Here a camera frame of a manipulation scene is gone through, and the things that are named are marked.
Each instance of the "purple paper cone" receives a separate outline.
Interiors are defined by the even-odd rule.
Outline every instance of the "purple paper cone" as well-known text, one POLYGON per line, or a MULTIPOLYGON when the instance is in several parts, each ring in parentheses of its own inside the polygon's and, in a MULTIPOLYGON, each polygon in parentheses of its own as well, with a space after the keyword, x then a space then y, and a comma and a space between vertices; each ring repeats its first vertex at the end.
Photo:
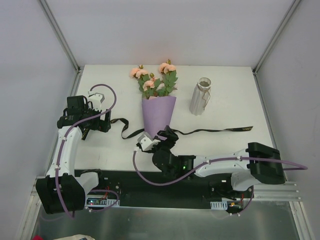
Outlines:
POLYGON ((170 125, 176 103, 175 96, 142 99, 144 130, 154 138, 157 133, 170 125))

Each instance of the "tabletop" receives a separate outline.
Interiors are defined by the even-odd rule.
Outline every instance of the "tabletop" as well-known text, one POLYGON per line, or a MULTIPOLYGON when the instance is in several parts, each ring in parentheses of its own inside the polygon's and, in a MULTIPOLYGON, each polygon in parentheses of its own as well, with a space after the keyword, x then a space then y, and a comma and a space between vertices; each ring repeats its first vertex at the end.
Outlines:
MULTIPOLYGON (((88 96, 88 90, 96 84, 111 86, 117 95, 111 119, 129 120, 124 136, 142 129, 142 94, 136 79, 129 77, 135 65, 86 65, 78 86, 77 95, 88 96)), ((144 68, 160 77, 157 65, 144 68)), ((214 156, 245 149, 250 142, 272 147, 267 121, 262 108, 256 82, 250 67, 232 66, 176 66, 177 90, 172 92, 176 103, 170 127, 182 132, 196 129, 241 128, 253 126, 247 132, 197 132, 183 136, 172 148, 175 155, 214 156), (203 114, 191 114, 189 106, 197 80, 206 77, 212 81, 211 98, 203 114)), ((113 94, 106 87, 96 87, 105 100, 102 109, 114 101, 113 94)), ((140 135, 122 139, 123 123, 111 125, 107 132, 90 131, 86 140, 81 141, 75 160, 75 169, 101 169, 111 171, 134 171, 133 150, 140 135)), ((152 163, 152 154, 139 153, 136 158, 139 170, 159 172, 152 163)))

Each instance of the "flower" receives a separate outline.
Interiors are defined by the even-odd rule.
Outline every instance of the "flower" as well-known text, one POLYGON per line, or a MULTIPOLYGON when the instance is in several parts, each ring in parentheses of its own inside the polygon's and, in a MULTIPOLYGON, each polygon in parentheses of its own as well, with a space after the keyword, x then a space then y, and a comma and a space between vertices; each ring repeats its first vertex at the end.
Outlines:
POLYGON ((168 66, 169 64, 164 62, 164 63, 161 63, 161 65, 159 66, 159 73, 163 73, 164 72, 164 69, 166 66, 168 66))
POLYGON ((139 67, 134 67, 132 68, 131 72, 130 72, 130 78, 133 78, 136 76, 136 73, 140 70, 139 67))
POLYGON ((146 74, 148 74, 148 71, 147 71, 147 70, 139 69, 139 70, 136 72, 135 77, 136 77, 137 79, 139 79, 141 75, 146 75, 146 74))
POLYGON ((165 84, 164 84, 163 82, 162 82, 162 83, 160 83, 160 85, 157 87, 157 90, 162 89, 164 86, 165 86, 165 84))
POLYGON ((148 80, 143 84, 142 87, 143 87, 143 91, 147 91, 148 90, 147 87, 150 87, 151 89, 153 89, 155 87, 154 81, 148 80))
POLYGON ((175 65, 167 65, 167 66, 165 66, 165 68, 164 68, 164 70, 163 70, 163 72, 166 74, 167 72, 173 72, 173 71, 175 71, 177 68, 176 68, 176 66, 175 65))

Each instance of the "black strap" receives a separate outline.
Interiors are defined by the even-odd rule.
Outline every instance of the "black strap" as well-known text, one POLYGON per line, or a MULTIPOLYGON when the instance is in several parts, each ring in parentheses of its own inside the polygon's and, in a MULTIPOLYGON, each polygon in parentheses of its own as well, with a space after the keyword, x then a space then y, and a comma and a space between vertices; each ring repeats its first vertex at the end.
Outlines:
MULTIPOLYGON (((121 121, 124 123, 124 127, 122 128, 122 131, 121 131, 121 137, 122 139, 130 139, 130 138, 133 138, 134 136, 137 136, 138 134, 142 133, 145 131, 144 128, 142 129, 139 129, 137 131, 134 131, 133 133, 131 133, 129 136, 127 137, 124 137, 123 136, 123 133, 125 130, 127 130, 129 128, 129 121, 125 118, 115 118, 115 119, 112 119, 110 121, 111 124, 114 124, 118 121, 121 121)), ((209 133, 217 133, 217 132, 221 132, 221 131, 230 131, 230 132, 248 132, 248 131, 251 131, 253 128, 253 126, 247 126, 247 127, 236 127, 236 128, 226 128, 226 129, 222 129, 222 130, 213 130, 213 129, 197 129, 197 130, 194 130, 194 131, 191 131, 191 132, 187 132, 187 133, 184 133, 182 131, 179 131, 179 130, 176 130, 176 129, 172 129, 174 132, 178 132, 182 135, 189 135, 189 134, 193 134, 193 133, 198 133, 198 132, 209 132, 209 133)))

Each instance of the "bouquet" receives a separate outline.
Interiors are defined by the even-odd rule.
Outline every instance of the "bouquet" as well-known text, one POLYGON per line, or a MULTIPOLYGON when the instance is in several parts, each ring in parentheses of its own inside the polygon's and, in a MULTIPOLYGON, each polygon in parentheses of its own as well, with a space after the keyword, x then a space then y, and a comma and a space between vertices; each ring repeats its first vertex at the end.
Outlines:
POLYGON ((170 125, 174 111, 176 97, 170 96, 177 90, 177 69, 171 64, 170 59, 159 66, 162 79, 144 69, 141 64, 130 72, 130 77, 135 78, 142 92, 142 114, 144 131, 154 138, 160 130, 170 125))

